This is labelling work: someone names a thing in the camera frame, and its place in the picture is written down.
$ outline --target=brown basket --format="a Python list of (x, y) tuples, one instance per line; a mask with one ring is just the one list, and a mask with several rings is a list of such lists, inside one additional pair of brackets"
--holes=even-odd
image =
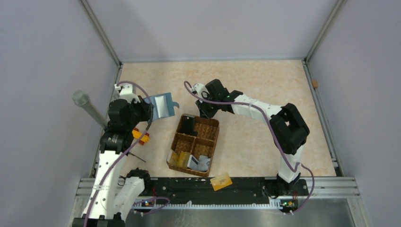
[(182, 133), (178, 133), (179, 131), (181, 131), (182, 121), (186, 115), (188, 114), (181, 115), (181, 119), (180, 122), (178, 123), (177, 130), (175, 131), (173, 143), (171, 144), (171, 150), (175, 151), (178, 154), (178, 156), (180, 156), (181, 151), (186, 151), (190, 152), (197, 159), (199, 159), (200, 155), (206, 155), (210, 157), (209, 170), (207, 170), (206, 172), (202, 172), (202, 171), (192, 170), (189, 168), (177, 167), (169, 164), (167, 160), (166, 163), (170, 169), (184, 172), (187, 174), (207, 177), (209, 176), (210, 173), (210, 168), (212, 166), (212, 161), (213, 161), (213, 154), (216, 148), (219, 122), (218, 120), (215, 119), (203, 119), (198, 116), (195, 116), (194, 131), (196, 131), (198, 135), (196, 137), (189, 136)]

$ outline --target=grey cylinder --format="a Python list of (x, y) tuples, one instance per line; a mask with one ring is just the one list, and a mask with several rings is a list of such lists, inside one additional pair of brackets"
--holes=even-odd
[(100, 126), (104, 129), (107, 128), (107, 120), (92, 104), (87, 93), (78, 90), (72, 94), (72, 100), (74, 100), (75, 105), (82, 107)]

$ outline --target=grey wall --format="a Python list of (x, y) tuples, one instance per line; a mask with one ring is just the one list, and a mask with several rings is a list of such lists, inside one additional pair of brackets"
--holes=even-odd
[(116, 67), (77, 0), (0, 3), (0, 226), (61, 227), (101, 127), (71, 100), (106, 112)]
[(401, 1), (348, 1), (310, 64), (375, 226), (399, 226)]
[(336, 0), (89, 0), (121, 61), (303, 58)]

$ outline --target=table top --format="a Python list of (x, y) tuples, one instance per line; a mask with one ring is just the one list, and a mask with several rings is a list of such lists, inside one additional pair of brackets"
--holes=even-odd
[[(136, 145), (131, 152), (146, 160), (128, 156), (121, 175), (139, 167), (151, 177), (195, 177), (168, 168), (166, 158), (182, 114), (199, 115), (196, 99), (183, 86), (221, 80), (229, 92), (245, 95), (272, 105), (293, 103), (310, 129), (302, 154), (302, 163), (315, 176), (335, 176), (331, 156), (314, 105), (302, 62), (280, 61), (195, 61), (125, 63), (120, 81), (129, 80), (142, 86), (149, 95), (171, 92), (180, 104), (175, 116), (156, 120), (149, 129), (150, 141)], [(254, 119), (219, 111), (220, 132), (210, 170), (211, 177), (228, 172), (231, 177), (276, 176), (280, 153), (268, 127)], [(144, 130), (146, 123), (137, 128)], [(301, 169), (302, 176), (309, 173)]]

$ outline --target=wooden table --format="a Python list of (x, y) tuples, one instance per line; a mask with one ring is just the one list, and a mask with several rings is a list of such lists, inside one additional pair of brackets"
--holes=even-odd
[[(146, 160), (128, 156), (121, 175), (139, 167), (151, 177), (194, 177), (170, 170), (166, 157), (181, 114), (199, 115), (195, 98), (183, 86), (206, 84), (220, 79), (228, 91), (239, 90), (251, 98), (273, 105), (293, 103), (310, 129), (302, 163), (315, 176), (335, 176), (331, 156), (323, 135), (310, 88), (300, 60), (290, 61), (199, 61), (124, 64), (120, 81), (129, 80), (142, 86), (149, 95), (171, 92), (180, 104), (176, 116), (157, 120), (149, 129), (150, 141), (137, 145), (132, 153)], [(228, 172), (230, 176), (276, 176), (280, 153), (265, 124), (241, 115), (218, 112), (220, 133), (209, 176)], [(146, 123), (138, 125), (144, 130)], [(302, 176), (309, 173), (301, 169)]]

